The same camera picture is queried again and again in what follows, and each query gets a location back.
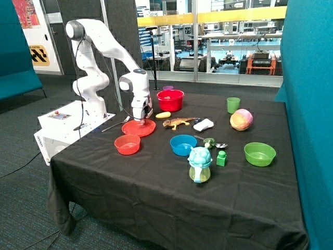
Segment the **black tablecloth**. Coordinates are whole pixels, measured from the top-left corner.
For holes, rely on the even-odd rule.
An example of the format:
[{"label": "black tablecloth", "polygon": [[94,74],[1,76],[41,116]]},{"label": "black tablecloth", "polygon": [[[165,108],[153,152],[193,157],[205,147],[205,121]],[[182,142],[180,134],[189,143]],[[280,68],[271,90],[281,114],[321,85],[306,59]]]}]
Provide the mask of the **black tablecloth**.
[{"label": "black tablecloth", "polygon": [[[155,113],[159,113],[154,98]],[[65,234],[75,227],[68,203],[76,202],[96,218],[167,249],[306,249],[303,223],[284,103],[241,100],[253,114],[246,131],[230,126],[226,98],[186,94],[183,109],[171,118],[209,118],[212,129],[197,132],[184,124],[176,131],[156,122],[138,153],[120,155],[114,141],[121,126],[88,134],[51,160],[48,210]],[[122,121],[117,115],[103,129]],[[175,155],[170,139],[178,134],[213,137],[227,143],[225,167],[213,158],[211,178],[194,183],[187,157]],[[269,167],[245,159],[244,146],[263,142],[277,155]]]}]

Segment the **white sponge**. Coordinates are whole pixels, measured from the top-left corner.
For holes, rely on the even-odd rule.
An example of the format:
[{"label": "white sponge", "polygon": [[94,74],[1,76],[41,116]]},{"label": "white sponge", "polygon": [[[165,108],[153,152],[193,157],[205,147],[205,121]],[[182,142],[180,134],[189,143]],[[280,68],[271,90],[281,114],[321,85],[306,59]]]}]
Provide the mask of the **white sponge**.
[{"label": "white sponge", "polygon": [[214,122],[212,122],[212,121],[209,120],[209,119],[205,119],[205,120],[203,120],[203,121],[201,121],[201,122],[195,124],[195,125],[193,126],[193,128],[194,128],[195,130],[198,130],[198,131],[201,132],[202,130],[205,130],[205,129],[211,128],[211,127],[213,127],[213,126],[214,126]]}]

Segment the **pink and yellow ball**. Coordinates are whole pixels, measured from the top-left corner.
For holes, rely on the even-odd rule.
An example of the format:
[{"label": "pink and yellow ball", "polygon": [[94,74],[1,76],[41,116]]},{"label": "pink and yellow ball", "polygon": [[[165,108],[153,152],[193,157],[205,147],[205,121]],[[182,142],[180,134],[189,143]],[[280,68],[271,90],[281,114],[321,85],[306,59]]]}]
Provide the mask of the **pink and yellow ball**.
[{"label": "pink and yellow ball", "polygon": [[252,125],[252,122],[253,116],[246,109],[239,109],[230,117],[231,126],[238,131],[248,129]]}]

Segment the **gray carpet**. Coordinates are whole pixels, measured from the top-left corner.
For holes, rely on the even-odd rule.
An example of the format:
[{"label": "gray carpet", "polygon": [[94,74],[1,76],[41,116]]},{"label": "gray carpet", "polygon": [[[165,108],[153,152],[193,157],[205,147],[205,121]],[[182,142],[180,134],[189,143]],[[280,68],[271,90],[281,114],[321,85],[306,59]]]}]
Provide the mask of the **gray carpet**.
[{"label": "gray carpet", "polygon": [[[39,153],[33,137],[40,129],[38,116],[79,99],[71,86],[75,77],[39,77],[48,98],[44,98],[42,90],[36,90],[0,102],[0,176],[21,168]],[[165,85],[185,93],[267,101],[273,100],[278,91],[269,87],[159,81],[160,89]],[[57,237],[58,229],[46,210],[48,177],[49,168],[39,154],[24,168],[0,179],[0,249],[48,249]],[[163,249],[96,220],[79,205],[73,214],[80,219],[74,233],[70,237],[60,234],[50,249]]]}]

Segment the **blue bowl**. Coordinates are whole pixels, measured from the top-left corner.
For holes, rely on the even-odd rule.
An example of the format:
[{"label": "blue bowl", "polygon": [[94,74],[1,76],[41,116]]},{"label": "blue bowl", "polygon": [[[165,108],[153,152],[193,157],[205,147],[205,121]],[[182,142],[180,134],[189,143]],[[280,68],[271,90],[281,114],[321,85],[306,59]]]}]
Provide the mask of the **blue bowl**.
[{"label": "blue bowl", "polygon": [[189,156],[191,147],[197,145],[197,139],[191,135],[180,134],[172,137],[170,140],[172,151],[179,156]]}]

